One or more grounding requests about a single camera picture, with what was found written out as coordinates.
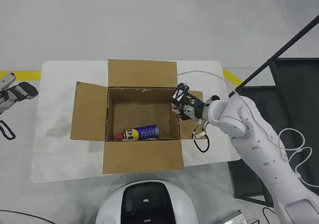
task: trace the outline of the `blue and yellow can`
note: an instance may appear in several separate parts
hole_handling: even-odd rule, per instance
[[[144,140],[148,138],[159,138],[159,128],[157,125],[150,125],[138,128],[124,130],[123,133],[115,136],[117,141],[127,140]]]

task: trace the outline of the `black cable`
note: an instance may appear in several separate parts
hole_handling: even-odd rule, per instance
[[[207,151],[209,150],[209,146],[210,146],[210,141],[209,141],[208,135],[207,135],[207,134],[204,135],[204,137],[206,138],[206,141],[207,141],[207,147],[206,147],[205,150],[202,150],[202,149],[198,146],[197,142],[195,141],[194,132],[195,132],[195,130],[194,130],[193,133],[192,133],[192,139],[193,139],[193,141],[194,141],[195,146],[198,148],[198,150],[199,150],[200,152],[202,152],[202,153],[207,152]]]
[[[266,215],[265,215],[265,210],[266,210],[266,209],[268,209],[270,212],[272,212],[272,213],[274,213],[274,214],[276,214],[276,212],[274,212],[273,210],[271,210],[271,209],[268,208],[268,207],[265,207],[265,208],[262,209],[262,214],[264,215],[264,217],[265,217],[267,223],[270,224],[269,219],[268,219],[268,218],[266,217]]]
[[[50,220],[46,220],[45,218],[34,216],[32,214],[27,214],[27,213],[22,213],[22,212],[15,212],[15,211],[10,211],[10,210],[0,210],[0,212],[11,212],[11,213],[16,213],[16,214],[23,214],[24,216],[30,216],[30,217],[38,218],[39,220],[46,221],[46,222],[51,223],[51,224],[56,224],[54,222],[51,222]]]
[[[2,132],[2,135],[7,139],[7,140],[14,140],[16,138],[16,135],[14,132],[11,130],[11,128],[3,121],[0,120],[0,123],[5,126],[5,128],[8,130],[8,132],[12,135],[12,137],[9,137],[6,132],[4,131],[3,127],[0,125],[0,131]]]

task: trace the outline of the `cardboard box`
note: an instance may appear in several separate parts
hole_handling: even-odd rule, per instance
[[[103,174],[184,168],[181,139],[191,139],[195,122],[171,111],[176,74],[176,62],[109,60],[108,87],[77,82],[71,139],[104,141]],[[125,129],[152,124],[159,139],[115,141]]]

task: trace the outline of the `floor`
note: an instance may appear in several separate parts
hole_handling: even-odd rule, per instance
[[[209,59],[245,79],[317,14],[319,0],[0,0],[0,70],[39,70],[46,60]],[[319,57],[319,25],[284,56]],[[264,71],[250,84],[273,82]],[[255,218],[264,221],[261,206],[232,198],[226,163],[33,184],[36,105],[35,99],[3,116],[16,127],[18,138],[7,142],[0,136],[0,209],[56,223],[93,223],[98,207],[114,189],[157,177],[189,194],[200,223],[214,223],[238,209],[250,223]],[[0,215],[5,223],[43,223]],[[269,214],[269,219],[279,223],[275,215]]]

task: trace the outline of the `white table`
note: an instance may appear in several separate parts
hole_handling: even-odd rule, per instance
[[[177,61],[178,73],[202,70],[224,78],[216,61]],[[108,86],[108,66],[101,61],[48,61],[42,66],[33,151],[32,181],[47,183],[103,176],[104,142],[70,140],[76,82]],[[191,90],[227,99],[224,81],[211,75],[190,73],[178,77]],[[192,140],[182,140],[184,166],[211,164],[240,159],[226,134],[208,126],[211,141],[207,153],[201,153]],[[199,140],[206,147],[206,140]]]

